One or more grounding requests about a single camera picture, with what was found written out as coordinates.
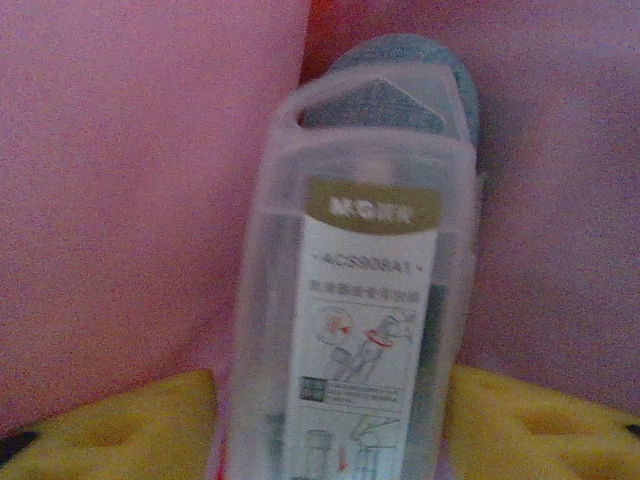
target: sponge hole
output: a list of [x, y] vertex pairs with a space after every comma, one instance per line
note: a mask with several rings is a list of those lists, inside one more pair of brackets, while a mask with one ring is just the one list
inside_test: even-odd
[[553, 409], [535, 410], [520, 415], [533, 435], [591, 435], [594, 429], [575, 416]]

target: illustration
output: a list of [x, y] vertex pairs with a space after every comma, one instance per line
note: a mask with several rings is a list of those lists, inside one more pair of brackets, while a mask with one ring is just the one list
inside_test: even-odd
[[305, 437], [307, 458], [305, 479], [326, 480], [329, 464], [329, 452], [333, 436], [326, 430], [309, 430]]
[[378, 480], [381, 454], [396, 448], [398, 421], [370, 415], [360, 418], [349, 436], [358, 445], [353, 480]]
[[316, 338], [327, 345], [343, 343], [353, 327], [351, 316], [341, 308], [325, 307], [316, 313]]
[[394, 339], [406, 339], [411, 344], [414, 321], [414, 312], [398, 311], [397, 315], [386, 315], [376, 328], [364, 332], [365, 338], [355, 353], [335, 347], [325, 366], [325, 378], [367, 383], [385, 351], [394, 346]]

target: white label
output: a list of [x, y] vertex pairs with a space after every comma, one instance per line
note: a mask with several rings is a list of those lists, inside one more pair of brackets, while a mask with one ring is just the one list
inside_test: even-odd
[[305, 217], [283, 479], [400, 478], [436, 237]]

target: instruction diagram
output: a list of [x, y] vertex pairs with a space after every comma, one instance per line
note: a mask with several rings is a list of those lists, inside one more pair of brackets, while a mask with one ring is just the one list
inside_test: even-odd
[[[349, 383], [369, 384], [372, 374], [379, 363], [384, 362], [385, 356], [391, 349], [406, 350], [409, 357], [410, 349], [406, 348], [413, 342], [415, 312], [395, 310], [382, 315], [375, 328], [360, 332], [359, 344], [353, 353], [345, 348], [336, 346], [326, 362], [324, 378]], [[352, 331], [349, 323], [348, 332]], [[385, 379], [378, 379], [375, 384], [386, 384]]]
[[316, 338], [326, 345], [340, 345], [347, 340], [353, 328], [351, 316], [339, 307], [318, 310], [314, 323], [318, 325]]
[[[383, 480], [395, 470], [398, 418], [306, 410], [296, 480]], [[327, 428], [328, 420], [340, 419]]]

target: product label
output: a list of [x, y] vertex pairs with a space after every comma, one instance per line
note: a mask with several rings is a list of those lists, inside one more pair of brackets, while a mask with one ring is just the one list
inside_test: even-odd
[[440, 209], [434, 190], [311, 182], [285, 480], [400, 478]]

